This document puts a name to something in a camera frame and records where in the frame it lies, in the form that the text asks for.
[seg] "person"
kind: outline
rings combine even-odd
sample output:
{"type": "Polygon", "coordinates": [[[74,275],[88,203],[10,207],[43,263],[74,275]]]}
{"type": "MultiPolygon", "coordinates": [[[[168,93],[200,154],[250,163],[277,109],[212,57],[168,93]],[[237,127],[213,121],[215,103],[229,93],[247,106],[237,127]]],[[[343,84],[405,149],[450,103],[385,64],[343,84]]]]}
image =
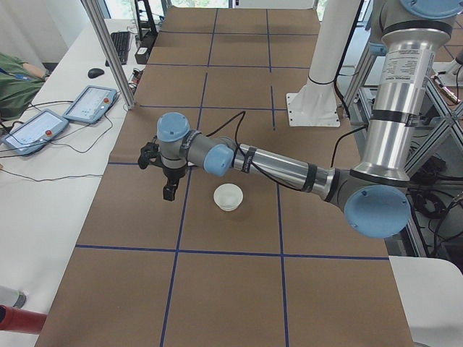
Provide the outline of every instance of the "person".
{"type": "Polygon", "coordinates": [[[0,53],[0,119],[17,119],[48,78],[42,69],[0,53]]]}

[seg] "green shirt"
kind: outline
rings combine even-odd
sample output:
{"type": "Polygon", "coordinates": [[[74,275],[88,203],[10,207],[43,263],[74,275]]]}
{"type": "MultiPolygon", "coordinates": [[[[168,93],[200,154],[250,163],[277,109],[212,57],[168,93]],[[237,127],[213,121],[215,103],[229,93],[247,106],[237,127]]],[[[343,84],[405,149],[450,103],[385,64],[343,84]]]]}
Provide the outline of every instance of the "green shirt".
{"type": "Polygon", "coordinates": [[[42,79],[31,76],[22,67],[23,64],[19,58],[0,53],[0,68],[9,74],[30,77],[26,81],[0,72],[0,117],[3,120],[19,118],[44,83],[42,79]]]}

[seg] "blue joint cap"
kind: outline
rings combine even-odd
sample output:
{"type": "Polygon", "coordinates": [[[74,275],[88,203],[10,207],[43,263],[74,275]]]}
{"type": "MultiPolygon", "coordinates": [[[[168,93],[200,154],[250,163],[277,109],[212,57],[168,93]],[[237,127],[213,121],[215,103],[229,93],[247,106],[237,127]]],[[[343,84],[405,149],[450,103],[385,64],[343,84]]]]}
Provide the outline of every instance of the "blue joint cap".
{"type": "Polygon", "coordinates": [[[385,56],[388,53],[388,49],[382,43],[368,43],[370,54],[372,56],[385,56]]]}
{"type": "Polygon", "coordinates": [[[462,0],[400,0],[402,6],[415,16],[427,20],[442,20],[463,10],[462,0]]]}
{"type": "Polygon", "coordinates": [[[233,150],[224,144],[212,147],[204,158],[205,172],[222,177],[232,165],[233,156],[233,150]]]}
{"type": "Polygon", "coordinates": [[[399,233],[408,223],[410,206],[405,194],[390,186],[369,186],[347,200],[344,216],[359,233],[379,239],[399,233]]]}
{"type": "Polygon", "coordinates": [[[157,137],[163,142],[175,142],[183,138],[190,130],[187,117],[178,112],[164,114],[158,120],[157,137]]]}

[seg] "person's arm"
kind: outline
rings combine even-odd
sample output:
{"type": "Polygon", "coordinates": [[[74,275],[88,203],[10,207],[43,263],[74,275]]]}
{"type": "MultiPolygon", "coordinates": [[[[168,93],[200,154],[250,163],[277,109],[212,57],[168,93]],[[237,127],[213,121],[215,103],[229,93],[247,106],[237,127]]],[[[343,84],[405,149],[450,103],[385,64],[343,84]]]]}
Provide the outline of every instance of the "person's arm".
{"type": "Polygon", "coordinates": [[[35,65],[24,63],[22,65],[24,69],[29,72],[32,76],[37,78],[41,78],[42,80],[46,81],[48,79],[48,75],[40,68],[36,67],[35,65]]]}

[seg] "warning label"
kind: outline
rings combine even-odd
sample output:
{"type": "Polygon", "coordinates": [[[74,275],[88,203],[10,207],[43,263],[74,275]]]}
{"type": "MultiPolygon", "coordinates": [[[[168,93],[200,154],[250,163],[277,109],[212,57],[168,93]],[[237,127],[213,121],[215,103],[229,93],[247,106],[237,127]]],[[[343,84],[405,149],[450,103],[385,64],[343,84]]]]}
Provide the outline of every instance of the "warning label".
{"type": "Polygon", "coordinates": [[[428,49],[402,49],[388,52],[380,83],[417,83],[426,86],[425,76],[432,66],[434,53],[428,49]]]}

